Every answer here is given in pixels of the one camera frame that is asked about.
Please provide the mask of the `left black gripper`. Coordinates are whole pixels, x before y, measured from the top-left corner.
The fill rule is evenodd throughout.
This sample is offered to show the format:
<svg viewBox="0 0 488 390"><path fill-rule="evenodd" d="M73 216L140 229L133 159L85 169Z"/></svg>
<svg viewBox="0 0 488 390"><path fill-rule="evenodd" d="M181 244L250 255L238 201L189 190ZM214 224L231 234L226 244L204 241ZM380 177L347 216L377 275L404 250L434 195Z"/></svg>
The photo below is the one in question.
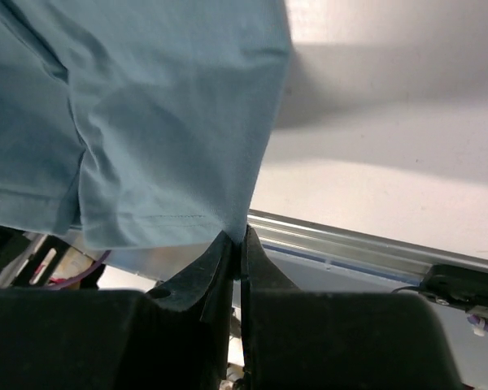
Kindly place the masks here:
<svg viewBox="0 0 488 390"><path fill-rule="evenodd" d="M59 276L67 260L80 259L85 269ZM93 259L57 236L0 226L0 288L79 289L98 287L106 254Z"/></svg>

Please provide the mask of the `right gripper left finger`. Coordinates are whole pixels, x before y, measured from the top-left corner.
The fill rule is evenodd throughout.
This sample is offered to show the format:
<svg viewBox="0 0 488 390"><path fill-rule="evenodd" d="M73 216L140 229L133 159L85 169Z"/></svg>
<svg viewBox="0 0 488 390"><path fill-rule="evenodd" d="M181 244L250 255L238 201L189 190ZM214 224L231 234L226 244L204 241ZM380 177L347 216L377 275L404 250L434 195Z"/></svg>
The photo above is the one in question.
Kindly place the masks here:
<svg viewBox="0 0 488 390"><path fill-rule="evenodd" d="M149 292L0 289L0 389L216 389L226 375L233 243Z"/></svg>

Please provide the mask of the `teal blue t shirt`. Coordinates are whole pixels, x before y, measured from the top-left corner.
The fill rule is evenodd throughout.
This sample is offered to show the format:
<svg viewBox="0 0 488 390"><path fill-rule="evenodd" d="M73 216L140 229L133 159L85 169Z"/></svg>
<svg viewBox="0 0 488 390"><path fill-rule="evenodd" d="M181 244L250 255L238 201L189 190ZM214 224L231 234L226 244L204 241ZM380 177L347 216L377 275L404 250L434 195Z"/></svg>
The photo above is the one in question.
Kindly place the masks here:
<svg viewBox="0 0 488 390"><path fill-rule="evenodd" d="M291 47L282 1L0 1L0 225L240 242Z"/></svg>

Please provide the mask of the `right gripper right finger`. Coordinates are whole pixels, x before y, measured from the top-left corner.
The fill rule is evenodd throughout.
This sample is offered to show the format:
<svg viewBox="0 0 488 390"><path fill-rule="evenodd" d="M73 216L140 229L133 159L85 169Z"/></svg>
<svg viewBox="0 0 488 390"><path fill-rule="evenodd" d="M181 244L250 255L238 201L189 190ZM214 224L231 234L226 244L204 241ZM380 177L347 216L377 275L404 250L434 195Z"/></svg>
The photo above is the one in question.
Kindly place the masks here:
<svg viewBox="0 0 488 390"><path fill-rule="evenodd" d="M421 298L303 291L252 228L240 263L245 388L461 388L441 323Z"/></svg>

